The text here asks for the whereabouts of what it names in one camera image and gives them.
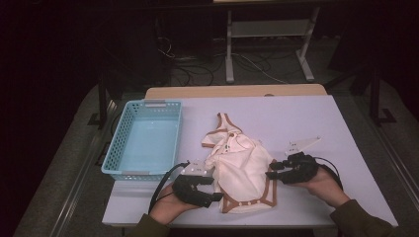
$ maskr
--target white table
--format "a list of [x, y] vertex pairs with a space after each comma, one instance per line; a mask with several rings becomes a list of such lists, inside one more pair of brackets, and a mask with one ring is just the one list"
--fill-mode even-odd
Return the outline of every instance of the white table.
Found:
[[[179, 162], [205, 159], [201, 146], [217, 125], [217, 113], [228, 113], [244, 134], [260, 139], [277, 160], [287, 159], [290, 141], [320, 136], [306, 154], [330, 160], [339, 169], [346, 193], [371, 215], [397, 225], [331, 96], [189, 98], [183, 101]], [[103, 223], [133, 226], [147, 212], [157, 183], [115, 182]], [[200, 190], [212, 192], [211, 186]], [[246, 214], [219, 213], [218, 203], [183, 213], [173, 226], [319, 228], [334, 226], [333, 209], [306, 190], [278, 183], [278, 205]]]

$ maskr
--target blue plastic basket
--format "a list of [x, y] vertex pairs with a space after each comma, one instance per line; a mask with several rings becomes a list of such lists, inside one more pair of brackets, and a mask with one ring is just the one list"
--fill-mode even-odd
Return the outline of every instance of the blue plastic basket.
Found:
[[102, 172], [115, 180], [159, 181], [177, 159], [180, 101], [126, 103]]

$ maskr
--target black cable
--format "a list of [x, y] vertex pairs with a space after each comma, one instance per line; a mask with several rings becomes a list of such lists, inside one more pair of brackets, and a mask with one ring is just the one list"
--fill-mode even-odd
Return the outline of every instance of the black cable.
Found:
[[125, 70], [129, 71], [131, 74], [135, 75], [135, 72], [133, 69], [131, 69], [129, 66], [127, 66], [125, 63], [123, 63], [117, 56], [115, 56], [106, 46], [105, 44], [100, 41], [99, 39], [97, 39], [96, 37], [94, 37], [95, 42], [98, 43], [98, 45], [115, 61], [117, 62], [120, 66], [122, 66]]
[[[219, 57], [219, 56], [225, 56], [225, 52], [215, 54], [213, 57]], [[212, 60], [200, 61], [199, 58], [195, 58], [195, 57], [191, 57], [189, 59], [184, 59], [184, 60], [180, 60], [179, 58], [175, 58], [175, 61], [176, 61], [176, 65], [177, 66], [204, 66], [206, 64], [212, 63]], [[184, 65], [185, 63], [190, 63], [190, 61], [197, 61], [197, 63]]]
[[176, 65], [172, 68], [172, 70], [180, 70], [180, 71], [185, 72], [185, 74], [188, 76], [188, 80], [183, 85], [182, 85], [182, 82], [178, 78], [176, 78], [176, 80], [178, 80], [179, 84], [183, 87], [186, 87], [186, 86], [189, 85], [189, 82], [192, 80], [191, 73], [189, 73], [187, 70], [183, 69], [182, 67], [179, 67], [179, 66], [176, 66]]
[[255, 55], [256, 57], [260, 57], [260, 58], [262, 58], [261, 60], [258, 60], [258, 61], [254, 61], [254, 60], [252, 60], [252, 62], [253, 63], [259, 63], [260, 65], [262, 65], [262, 62], [265, 62], [265, 64], [267, 64], [267, 68], [265, 68], [264, 67], [264, 71], [269, 71], [269, 70], [271, 70], [271, 68], [272, 68], [272, 65], [271, 65], [271, 63], [267, 60], [267, 59], [264, 59], [262, 56], [258, 56], [258, 55]]
[[213, 76], [213, 73], [212, 73], [209, 69], [207, 69], [207, 68], [205, 68], [205, 67], [202, 67], [202, 66], [184, 66], [184, 67], [195, 67], [195, 68], [200, 68], [200, 69], [205, 70], [205, 71], [206, 71], [205, 73], [199, 73], [199, 72], [195, 72], [195, 71], [192, 71], [192, 70], [187, 70], [187, 69], [184, 69], [185, 71], [188, 71], [188, 72], [189, 72], [189, 73], [191, 73], [191, 74], [196, 74], [196, 75], [207, 75], [207, 74], [209, 74], [209, 76], [210, 76], [210, 81], [209, 81], [209, 83], [207, 84], [207, 86], [209, 86], [210, 84], [212, 84], [212, 81], [213, 81], [213, 79], [214, 79], [214, 76]]
[[254, 56], [256, 56], [256, 57], [260, 57], [261, 58], [259, 61], [254, 61], [254, 62], [263, 62], [263, 61], [268, 62], [268, 59], [270, 59], [275, 54], [275, 52], [274, 51], [270, 52], [268, 56], [263, 56], [262, 55], [262, 52], [252, 53], [252, 54]]
[[[225, 54], [219, 54], [219, 55], [216, 55], [215, 57], [219, 57], [219, 56], [225, 56]], [[219, 64], [218, 64], [218, 66], [212, 71], [212, 73], [214, 73], [214, 72], [216, 72], [217, 70], [219, 70], [219, 68], [221, 68], [221, 65], [222, 64], [224, 64], [224, 59], [222, 59], [222, 60], [220, 60], [219, 61]]]
[[234, 60], [234, 62], [237, 63], [237, 65], [240, 66], [243, 70], [246, 70], [246, 71], [249, 71], [249, 72], [266, 71], [264, 66], [261, 65], [260, 63], [258, 63], [259, 65], [257, 65], [257, 67], [255, 68], [256, 63], [254, 65], [249, 63], [249, 60], [244, 58], [241, 54], [234, 53], [234, 54], [231, 54], [231, 56], [236, 58], [236, 60]]
[[328, 161], [328, 160], [326, 160], [326, 159], [324, 159], [324, 158], [321, 158], [321, 157], [313, 157], [314, 159], [316, 159], [316, 160], [323, 160], [323, 161], [326, 161], [327, 163], [329, 163], [330, 165], [332, 165], [333, 166], [333, 168], [335, 169], [335, 171], [336, 171], [336, 175], [338, 176], [338, 178], [340, 179], [340, 175], [339, 175], [339, 171], [338, 171], [338, 169], [336, 168], [336, 166], [335, 165], [333, 165], [333, 163], [332, 162], [330, 162], [330, 161]]
[[157, 189], [156, 189], [156, 191], [153, 194], [153, 197], [151, 198], [150, 207], [148, 208], [148, 214], [151, 212], [151, 209], [154, 207], [154, 205], [159, 201], [159, 199], [157, 197], [160, 194], [161, 190], [163, 189], [164, 184], [169, 179], [170, 175], [173, 173], [173, 171], [176, 170], [179, 167], [185, 168], [189, 164], [190, 164], [189, 161], [187, 163], [177, 164], [172, 169], [170, 169], [168, 172], [166, 172], [166, 174], [164, 175], [163, 179], [161, 179], [160, 183], [158, 184]]
[[270, 57], [269, 59], [271, 59], [271, 60], [279, 60], [279, 59], [284, 59], [284, 58], [291, 57], [291, 56], [295, 56], [295, 53], [290, 53], [290, 54], [286, 54], [284, 56], [279, 56], [279, 57]]
[[156, 200], [156, 202], [158, 202], [158, 201], [160, 201], [160, 200], [162, 200], [162, 199], [164, 199], [164, 198], [166, 198], [166, 197], [168, 197], [168, 196], [171, 196], [171, 195], [173, 195], [173, 194], [175, 194], [175, 193], [170, 193], [170, 194], [167, 194], [167, 195], [165, 195], [165, 196], [162, 196], [162, 197], [159, 197], [157, 200]]

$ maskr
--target hand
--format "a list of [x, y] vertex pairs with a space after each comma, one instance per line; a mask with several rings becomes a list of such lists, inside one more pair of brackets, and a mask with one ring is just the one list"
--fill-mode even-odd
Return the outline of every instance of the hand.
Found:
[[150, 211], [150, 216], [161, 224], [169, 224], [183, 212], [199, 208], [196, 205], [187, 204], [179, 200], [172, 189], [173, 183], [165, 187], [159, 195], [160, 200]]
[[318, 168], [317, 175], [310, 181], [292, 184], [291, 186], [306, 188], [312, 195], [326, 201], [327, 204], [335, 208], [350, 200], [332, 176], [321, 167]]

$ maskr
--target brown trim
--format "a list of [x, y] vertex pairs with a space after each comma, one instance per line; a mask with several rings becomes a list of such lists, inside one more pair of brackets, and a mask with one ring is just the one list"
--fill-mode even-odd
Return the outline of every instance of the brown trim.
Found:
[[[272, 200], [273, 201], [269, 201], [267, 200], [268, 197], [268, 193], [269, 193], [269, 187], [270, 185], [272, 185]], [[220, 187], [221, 192], [224, 194], [224, 196], [222, 197], [222, 213], [228, 213], [230, 212], [232, 209], [234, 209], [237, 206], [240, 206], [240, 203], [243, 203], [243, 205], [252, 205], [252, 204], [256, 204], [258, 203], [258, 201], [260, 203], [269, 205], [269, 206], [275, 206], [277, 205], [277, 180], [269, 180], [268, 177], [266, 177], [265, 180], [265, 190], [262, 194], [262, 196], [258, 199], [252, 199], [252, 200], [246, 200], [246, 201], [237, 201], [235, 200], [233, 197], [231, 197], [222, 187]]]
[[214, 148], [215, 144], [202, 143], [202, 146], [207, 148]]
[[223, 128], [223, 129], [217, 129], [214, 131], [210, 131], [209, 133], [207, 133], [207, 135], [213, 135], [213, 134], [217, 134], [219, 132], [228, 132], [227, 128]]
[[235, 125], [231, 120], [230, 120], [230, 118], [228, 117], [228, 114], [224, 114], [225, 115], [225, 121], [228, 123], [228, 124], [230, 124], [230, 125], [232, 125], [232, 126], [234, 126], [235, 128], [237, 128], [237, 129], [239, 129], [240, 130], [240, 132], [243, 132], [241, 129], [240, 129], [240, 127], [238, 127], [237, 125]]
[[221, 113], [216, 114], [216, 116], [218, 117], [218, 125], [216, 126], [216, 129], [219, 129], [222, 126]]

